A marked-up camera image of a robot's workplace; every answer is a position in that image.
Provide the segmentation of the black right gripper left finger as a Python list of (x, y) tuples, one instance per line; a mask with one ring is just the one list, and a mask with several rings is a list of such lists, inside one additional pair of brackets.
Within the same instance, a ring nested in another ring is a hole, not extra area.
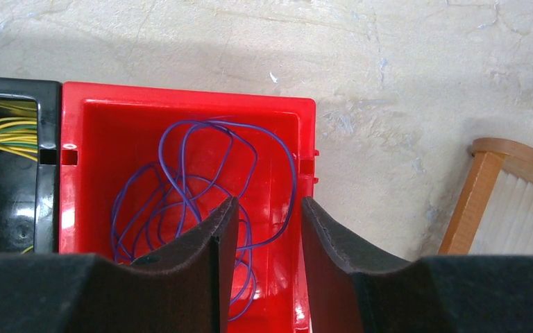
[(238, 226), (228, 198), (131, 264), (0, 254), (0, 332), (225, 332)]

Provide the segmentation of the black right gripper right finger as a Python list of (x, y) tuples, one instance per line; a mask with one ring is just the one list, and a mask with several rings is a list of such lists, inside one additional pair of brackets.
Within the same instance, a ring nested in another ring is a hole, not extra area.
[(533, 256), (410, 262), (301, 203), (314, 332), (533, 332)]

